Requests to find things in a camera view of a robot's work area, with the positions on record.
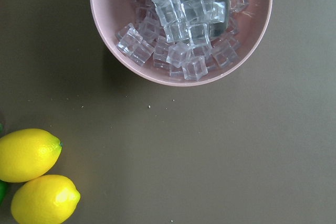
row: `green object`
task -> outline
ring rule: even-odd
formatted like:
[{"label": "green object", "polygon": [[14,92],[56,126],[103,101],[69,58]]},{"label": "green object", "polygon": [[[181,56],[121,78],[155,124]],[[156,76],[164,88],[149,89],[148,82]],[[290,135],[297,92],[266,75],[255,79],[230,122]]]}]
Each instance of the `green object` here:
[{"label": "green object", "polygon": [[0,205],[6,195],[8,183],[0,180]]}]

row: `bowl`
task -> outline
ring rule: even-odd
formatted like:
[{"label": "bowl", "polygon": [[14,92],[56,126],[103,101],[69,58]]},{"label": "bowl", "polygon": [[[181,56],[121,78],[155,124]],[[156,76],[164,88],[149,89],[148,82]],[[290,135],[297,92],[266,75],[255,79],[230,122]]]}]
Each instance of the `bowl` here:
[{"label": "bowl", "polygon": [[235,38],[242,45],[237,50],[239,59],[224,69],[209,71],[207,75],[198,81],[188,81],[183,78],[169,77],[167,70],[155,68],[151,60],[140,67],[117,49],[116,32],[128,23],[134,23],[135,21],[135,12],[131,1],[90,0],[94,22],[101,38],[112,54],[134,73],[159,84],[177,87],[210,83],[228,75],[241,66],[260,43],[267,28],[272,8],[272,0],[249,0],[249,6],[235,16],[240,30]]}]

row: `citrus fruit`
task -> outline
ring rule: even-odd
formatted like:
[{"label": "citrus fruit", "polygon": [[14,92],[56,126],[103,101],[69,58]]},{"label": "citrus fruit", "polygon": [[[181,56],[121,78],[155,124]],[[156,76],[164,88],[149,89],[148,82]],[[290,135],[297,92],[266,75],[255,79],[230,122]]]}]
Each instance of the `citrus fruit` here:
[{"label": "citrus fruit", "polygon": [[0,138],[0,179],[25,182],[47,172],[62,150],[60,140],[40,129],[25,129]]},{"label": "citrus fruit", "polygon": [[0,205],[6,195],[8,183],[0,180]]},{"label": "citrus fruit", "polygon": [[44,175],[25,183],[14,195],[11,212],[19,224],[60,224],[80,199],[73,182],[61,175]]}]

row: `countertop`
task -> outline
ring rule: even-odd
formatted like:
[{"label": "countertop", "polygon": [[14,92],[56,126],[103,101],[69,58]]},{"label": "countertop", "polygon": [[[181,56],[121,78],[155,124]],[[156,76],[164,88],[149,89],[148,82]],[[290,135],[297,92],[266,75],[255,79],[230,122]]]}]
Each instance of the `countertop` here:
[{"label": "countertop", "polygon": [[[89,0],[0,0],[2,134],[63,141],[48,173],[81,193],[65,223],[335,223],[335,13],[335,0],[274,0],[241,67],[174,88],[113,57]],[[0,223],[15,223],[20,186]]]}]

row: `pile of ice cubes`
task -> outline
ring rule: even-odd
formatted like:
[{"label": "pile of ice cubes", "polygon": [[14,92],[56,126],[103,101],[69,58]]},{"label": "pile of ice cubes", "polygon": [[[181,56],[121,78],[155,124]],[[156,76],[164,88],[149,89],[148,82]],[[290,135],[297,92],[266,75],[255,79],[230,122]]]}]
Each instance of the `pile of ice cubes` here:
[{"label": "pile of ice cubes", "polygon": [[[230,0],[229,5],[218,0],[133,0],[133,4],[135,25],[129,23],[116,36],[117,48],[138,65],[153,62],[170,77],[199,80],[238,60],[240,43],[234,36],[239,29],[233,14],[244,10],[248,0]],[[210,27],[220,23],[227,23],[227,29],[217,38]]]}]

